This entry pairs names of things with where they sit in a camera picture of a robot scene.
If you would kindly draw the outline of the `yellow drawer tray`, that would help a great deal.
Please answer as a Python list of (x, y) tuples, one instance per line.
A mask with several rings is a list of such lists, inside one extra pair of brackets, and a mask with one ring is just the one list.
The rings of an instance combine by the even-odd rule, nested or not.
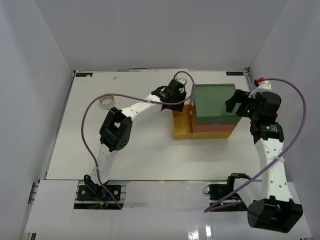
[(172, 126), (173, 126), (173, 139), (186, 140), (192, 138), (192, 122), (190, 116), (190, 105), (185, 104), (181, 118), (175, 117), (175, 112), (172, 112)]

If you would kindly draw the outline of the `small clear tape roll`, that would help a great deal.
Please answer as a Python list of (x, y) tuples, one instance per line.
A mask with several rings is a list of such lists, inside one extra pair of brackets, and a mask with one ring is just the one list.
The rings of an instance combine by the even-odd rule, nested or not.
[(181, 112), (176, 111), (176, 112), (174, 113), (174, 117), (175, 117), (175, 118), (177, 118), (177, 119), (179, 119), (179, 118), (181, 118), (181, 117), (182, 117), (182, 113), (181, 113)]

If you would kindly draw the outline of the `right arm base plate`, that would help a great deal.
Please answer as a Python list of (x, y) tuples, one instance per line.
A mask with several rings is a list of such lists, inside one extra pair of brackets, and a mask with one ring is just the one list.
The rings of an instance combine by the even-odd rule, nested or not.
[(231, 189), (226, 183), (209, 184), (203, 189), (204, 194), (209, 195), (209, 199), (211, 201), (217, 201), (232, 191), (233, 189)]

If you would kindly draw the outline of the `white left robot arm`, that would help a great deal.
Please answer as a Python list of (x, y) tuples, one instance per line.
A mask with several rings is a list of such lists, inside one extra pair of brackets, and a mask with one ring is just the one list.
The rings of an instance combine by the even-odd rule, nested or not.
[(108, 111), (99, 130), (100, 146), (96, 157), (98, 166), (84, 176), (90, 196), (96, 200), (105, 196), (106, 187), (103, 184), (109, 180), (111, 166), (117, 153), (129, 143), (134, 123), (164, 109), (178, 112), (183, 110), (187, 95), (186, 84), (185, 79), (174, 78), (167, 86), (152, 91), (144, 101), (122, 109), (113, 107)]

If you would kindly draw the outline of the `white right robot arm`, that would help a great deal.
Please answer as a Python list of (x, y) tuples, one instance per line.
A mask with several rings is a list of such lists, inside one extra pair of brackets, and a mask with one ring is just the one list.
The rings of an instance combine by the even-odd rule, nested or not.
[(239, 182), (225, 188), (226, 195), (236, 200), (239, 197), (247, 207), (247, 220), (252, 228), (288, 233), (303, 215), (301, 204), (294, 202), (285, 173), (282, 126), (276, 121), (281, 97), (270, 91), (250, 92), (237, 89), (225, 102), (226, 111), (250, 119), (250, 133), (258, 153), (261, 168), (261, 189)]

